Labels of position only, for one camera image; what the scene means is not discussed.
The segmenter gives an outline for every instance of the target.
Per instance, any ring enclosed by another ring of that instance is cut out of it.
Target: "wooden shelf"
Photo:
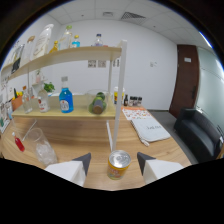
[[[87,99],[85,95],[74,95],[73,104],[74,110],[70,113],[62,113],[59,104],[58,96],[49,97],[50,110],[46,113],[41,113],[37,98],[32,99],[33,111],[28,114],[24,113],[23,105],[17,108],[13,113],[13,117],[26,117],[36,119],[59,119],[59,120],[114,120],[116,108],[111,97],[108,98],[108,107],[104,114],[94,115],[87,111]]]
[[[6,66],[4,66],[4,67],[2,68],[2,71],[1,71],[1,72],[3,73],[4,70],[6,70],[6,69],[8,69],[8,68],[11,68],[12,65],[13,65],[13,63],[7,64]]]
[[[23,65],[9,77],[9,80],[49,65],[83,60],[113,61],[120,56],[120,47],[77,47],[56,51]]]

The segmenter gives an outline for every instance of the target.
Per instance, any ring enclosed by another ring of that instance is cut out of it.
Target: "yellow can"
[[[120,180],[130,163],[131,157],[127,152],[123,150],[113,151],[108,158],[107,176],[112,180]]]
[[[124,99],[124,92],[125,92],[125,89],[123,88],[122,102],[123,102],[123,99]],[[117,96],[118,96],[118,87],[114,87],[114,104],[117,104]]]

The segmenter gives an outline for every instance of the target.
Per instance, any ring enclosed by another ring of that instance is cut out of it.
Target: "clear plastic cup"
[[[38,160],[45,166],[58,163],[56,154],[40,128],[31,129],[28,140]]]
[[[102,89],[90,90],[86,93],[87,111],[91,114],[102,115],[108,107],[108,91]]]

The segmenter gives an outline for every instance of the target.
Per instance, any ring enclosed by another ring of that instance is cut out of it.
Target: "ceiling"
[[[113,16],[103,16],[104,12],[112,12]],[[153,30],[176,44],[196,45],[212,51],[186,19],[150,0],[75,0],[51,10],[48,15],[61,25],[94,19],[130,22]]]

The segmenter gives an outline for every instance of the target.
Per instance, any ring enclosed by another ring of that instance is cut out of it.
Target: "ceiling light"
[[[103,12],[103,16],[105,16],[105,17],[113,17],[114,13],[113,12]]]
[[[199,33],[204,38],[204,40],[206,41],[206,43],[208,44],[208,46],[212,48],[212,45],[207,41],[207,39],[204,37],[204,35],[201,32],[199,32]]]

